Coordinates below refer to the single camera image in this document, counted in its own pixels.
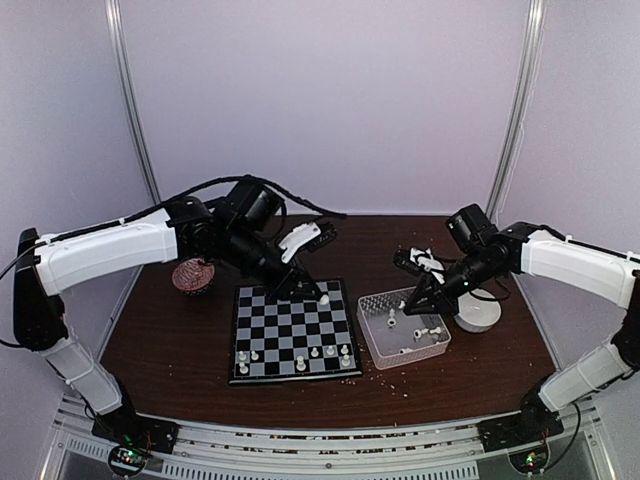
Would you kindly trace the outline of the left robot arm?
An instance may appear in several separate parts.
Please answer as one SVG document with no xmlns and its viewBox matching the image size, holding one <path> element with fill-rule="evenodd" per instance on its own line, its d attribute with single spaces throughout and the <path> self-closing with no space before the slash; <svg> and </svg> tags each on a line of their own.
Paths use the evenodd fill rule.
<svg viewBox="0 0 640 480">
<path fill-rule="evenodd" d="M 182 193 L 130 217 L 61 234 L 20 235 L 9 265 L 13 281 L 12 347 L 43 357 L 78 392 L 94 418 L 123 444 L 144 424 L 124 386 L 81 345 L 65 323 L 60 295 L 78 284 L 138 266 L 171 261 L 221 261 L 259 281 L 278 300 L 324 295 L 296 256 L 333 241 L 327 221 L 294 227 L 281 240 L 262 236 L 289 192 L 244 176 L 230 192 L 206 202 Z"/>
</svg>

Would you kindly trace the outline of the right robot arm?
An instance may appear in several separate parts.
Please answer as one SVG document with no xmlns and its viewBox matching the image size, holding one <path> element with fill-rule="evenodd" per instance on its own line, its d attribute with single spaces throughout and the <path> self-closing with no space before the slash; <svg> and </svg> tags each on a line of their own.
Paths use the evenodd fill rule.
<svg viewBox="0 0 640 480">
<path fill-rule="evenodd" d="M 506 275 L 574 289 L 624 314 L 617 331 L 523 398 L 512 423 L 519 440 L 535 440 L 565 407 L 638 373 L 638 254 L 584 243 L 545 224 L 519 221 L 499 228 L 476 204 L 454 213 L 445 226 L 462 254 L 449 266 L 428 249 L 394 254 L 395 265 L 418 279 L 403 309 L 407 315 L 458 314 L 464 295 Z"/>
</svg>

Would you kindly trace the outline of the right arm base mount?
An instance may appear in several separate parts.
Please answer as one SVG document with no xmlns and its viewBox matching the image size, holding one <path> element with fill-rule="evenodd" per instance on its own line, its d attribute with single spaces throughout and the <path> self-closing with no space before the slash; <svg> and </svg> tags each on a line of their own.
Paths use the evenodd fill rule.
<svg viewBox="0 0 640 480">
<path fill-rule="evenodd" d="M 486 453 L 510 450 L 511 466 L 520 474 L 541 474 L 551 463 L 548 440 L 564 432 L 557 412 L 537 395 L 525 397 L 518 413 L 481 421 L 477 425 Z"/>
</svg>

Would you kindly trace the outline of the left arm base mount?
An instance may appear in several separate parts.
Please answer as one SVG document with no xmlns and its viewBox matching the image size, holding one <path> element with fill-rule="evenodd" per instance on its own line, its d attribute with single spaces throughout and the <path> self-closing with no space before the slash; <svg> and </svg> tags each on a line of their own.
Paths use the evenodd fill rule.
<svg viewBox="0 0 640 480">
<path fill-rule="evenodd" d="M 127 396 L 123 397 L 120 407 L 107 414 L 99 414 L 85 400 L 85 413 L 93 421 L 91 433 L 115 443 L 115 449 L 123 454 L 110 457 L 120 457 L 127 467 L 140 471 L 153 453 L 171 454 L 174 450 L 178 424 L 138 414 Z"/>
</svg>

